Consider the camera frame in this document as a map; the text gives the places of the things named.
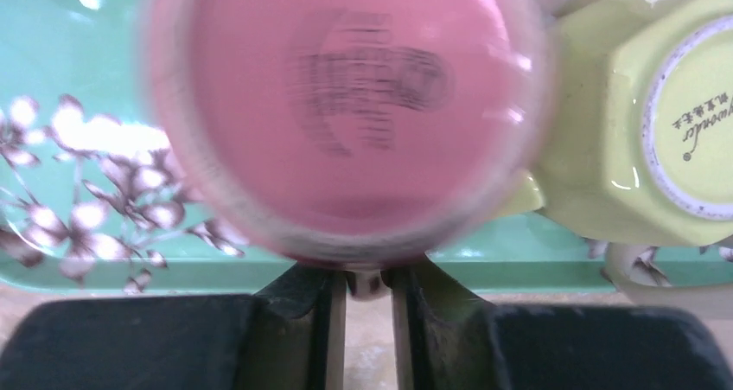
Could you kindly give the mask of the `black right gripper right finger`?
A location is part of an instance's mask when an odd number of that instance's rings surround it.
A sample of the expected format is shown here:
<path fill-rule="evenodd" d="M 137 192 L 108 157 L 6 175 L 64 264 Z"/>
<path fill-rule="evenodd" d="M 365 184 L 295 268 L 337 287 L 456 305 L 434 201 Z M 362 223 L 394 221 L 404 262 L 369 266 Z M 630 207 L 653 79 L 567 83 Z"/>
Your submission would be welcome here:
<path fill-rule="evenodd" d="M 729 389 L 693 315 L 660 307 L 493 304 L 430 261 L 391 272 L 402 389 Z"/>

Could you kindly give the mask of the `pink glass mug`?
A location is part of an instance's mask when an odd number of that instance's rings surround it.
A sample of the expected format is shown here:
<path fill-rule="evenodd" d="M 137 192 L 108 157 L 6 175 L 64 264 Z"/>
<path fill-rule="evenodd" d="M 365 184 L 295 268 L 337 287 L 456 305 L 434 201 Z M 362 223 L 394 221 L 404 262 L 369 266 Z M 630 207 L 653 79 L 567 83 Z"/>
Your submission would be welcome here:
<path fill-rule="evenodd" d="M 491 217 L 547 116 L 537 0 L 150 0 L 152 111 L 185 180 L 254 244 L 381 270 Z"/>

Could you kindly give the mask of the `light green faceted mug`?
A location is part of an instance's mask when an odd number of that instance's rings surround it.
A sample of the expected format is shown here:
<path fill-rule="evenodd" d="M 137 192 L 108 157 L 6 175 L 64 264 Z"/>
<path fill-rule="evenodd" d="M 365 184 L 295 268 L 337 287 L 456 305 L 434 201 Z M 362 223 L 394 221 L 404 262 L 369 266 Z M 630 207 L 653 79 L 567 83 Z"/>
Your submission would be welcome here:
<path fill-rule="evenodd" d="M 503 215 L 593 239 L 732 233 L 732 0 L 601 0 L 559 18 L 553 124 Z"/>

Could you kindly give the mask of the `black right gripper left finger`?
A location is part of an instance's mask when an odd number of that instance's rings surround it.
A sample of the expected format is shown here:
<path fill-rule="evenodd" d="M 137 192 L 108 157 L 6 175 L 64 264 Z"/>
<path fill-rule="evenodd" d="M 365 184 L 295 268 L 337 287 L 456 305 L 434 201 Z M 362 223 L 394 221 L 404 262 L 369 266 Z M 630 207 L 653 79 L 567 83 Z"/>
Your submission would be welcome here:
<path fill-rule="evenodd" d="M 43 304 L 1 354 L 4 389 L 339 389 L 345 281 L 294 265 L 253 294 Z"/>

